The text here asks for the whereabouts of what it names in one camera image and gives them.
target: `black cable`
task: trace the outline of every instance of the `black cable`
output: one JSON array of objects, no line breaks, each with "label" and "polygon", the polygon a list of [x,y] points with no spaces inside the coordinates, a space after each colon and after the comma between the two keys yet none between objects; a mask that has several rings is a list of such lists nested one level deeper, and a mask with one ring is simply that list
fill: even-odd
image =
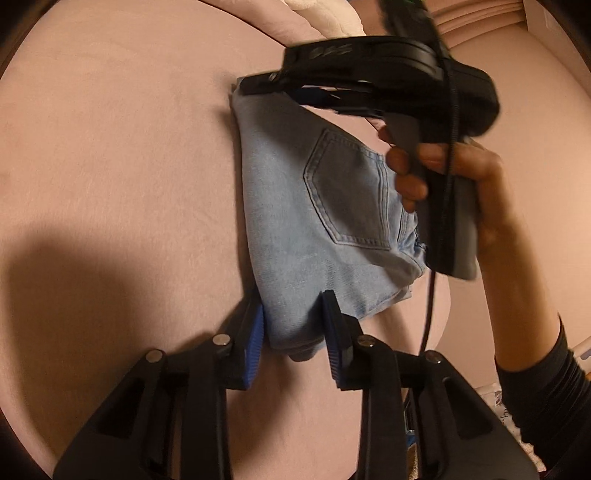
[{"label": "black cable", "polygon": [[[441,256],[443,254],[443,239],[445,234],[445,224],[447,222],[447,218],[449,216],[449,208],[452,199],[452,189],[453,189],[453,175],[452,175],[452,168],[454,162],[454,153],[456,149],[456,143],[459,139],[460,135],[460,104],[459,98],[457,93],[457,86],[455,82],[455,78],[453,76],[453,68],[450,64],[451,59],[447,56],[444,56],[443,52],[439,51],[438,56],[441,62],[441,66],[443,67],[443,71],[445,74],[445,79],[447,83],[447,87],[449,88],[449,96],[450,96],[450,141],[449,147],[447,149],[446,155],[446,163],[445,163],[445,187],[443,190],[443,203],[441,205],[441,219],[439,222],[439,228],[437,233],[437,242],[436,242],[436,250],[435,250],[435,265],[439,265],[441,261]],[[433,323],[433,304],[434,304],[434,297],[435,297],[435,280],[437,278],[437,274],[434,270],[431,270],[431,274],[429,276],[429,291],[427,297],[427,318],[425,319],[425,328],[423,330],[423,338],[421,340],[421,346],[418,351],[419,355],[425,353],[427,349],[427,342],[429,340],[429,333],[431,332],[431,324]]]}]

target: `metal screw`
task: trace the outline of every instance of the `metal screw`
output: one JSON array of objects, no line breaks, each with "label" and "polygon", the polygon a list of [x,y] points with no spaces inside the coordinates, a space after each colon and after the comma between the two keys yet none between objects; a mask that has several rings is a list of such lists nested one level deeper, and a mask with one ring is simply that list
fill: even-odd
[{"label": "metal screw", "polygon": [[213,337],[213,344],[217,346],[226,346],[232,341],[232,338],[226,333],[218,333]]},{"label": "metal screw", "polygon": [[441,354],[433,350],[429,350],[427,353],[425,353],[425,358],[427,359],[427,362],[431,362],[432,364],[440,364],[443,362],[443,357]]},{"label": "metal screw", "polygon": [[146,353],[146,360],[151,364],[157,364],[162,360],[164,354],[161,350],[150,350]]},{"label": "metal screw", "polygon": [[374,346],[376,341],[377,340],[371,335],[359,335],[357,337],[357,343],[361,346]]}]

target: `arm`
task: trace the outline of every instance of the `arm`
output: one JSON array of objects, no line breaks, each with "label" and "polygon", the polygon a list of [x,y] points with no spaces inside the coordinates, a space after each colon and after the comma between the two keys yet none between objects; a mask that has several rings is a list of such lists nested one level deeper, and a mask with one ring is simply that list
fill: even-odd
[{"label": "arm", "polygon": [[[443,172],[444,147],[423,144],[418,153],[427,168]],[[427,186],[408,174],[408,157],[402,150],[393,148],[387,162],[398,173],[396,189],[403,196],[404,207],[414,211],[415,202],[428,195]],[[507,371],[524,370],[552,350],[560,331],[558,314],[551,305],[529,236],[515,213],[498,155],[476,144],[457,144],[454,173],[476,180],[478,185],[478,261],[496,361]]]},{"label": "arm", "polygon": [[[387,133],[381,137],[387,140]],[[421,145],[418,153],[427,168],[443,172],[444,147]],[[428,195],[427,186],[408,174],[402,150],[393,148],[387,162],[397,172],[395,187],[404,207],[414,211],[415,202]],[[558,464],[559,476],[553,478],[574,478],[560,475],[584,469],[588,473],[591,384],[568,350],[531,241],[515,213],[503,165],[480,145],[458,144],[454,172],[478,186],[478,260],[504,403],[524,441],[535,446],[548,467]]]}]

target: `black sleeve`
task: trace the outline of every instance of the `black sleeve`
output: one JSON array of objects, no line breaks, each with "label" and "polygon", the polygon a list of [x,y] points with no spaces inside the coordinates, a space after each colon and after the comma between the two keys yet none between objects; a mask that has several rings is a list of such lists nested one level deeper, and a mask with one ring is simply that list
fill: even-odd
[{"label": "black sleeve", "polygon": [[552,351],[539,364],[522,372],[506,372],[497,365],[503,403],[521,429],[524,442],[548,469],[571,447],[591,439],[591,382],[585,379],[568,349],[564,327]]}]

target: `jeans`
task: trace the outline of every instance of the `jeans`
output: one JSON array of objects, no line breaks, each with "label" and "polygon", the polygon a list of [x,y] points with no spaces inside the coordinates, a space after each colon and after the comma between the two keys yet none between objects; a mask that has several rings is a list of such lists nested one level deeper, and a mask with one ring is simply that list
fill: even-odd
[{"label": "jeans", "polygon": [[425,270],[415,214],[382,155],[287,95],[243,95],[232,107],[242,144],[246,234],[268,339],[295,360],[323,341],[319,294],[371,316],[407,298]]}]

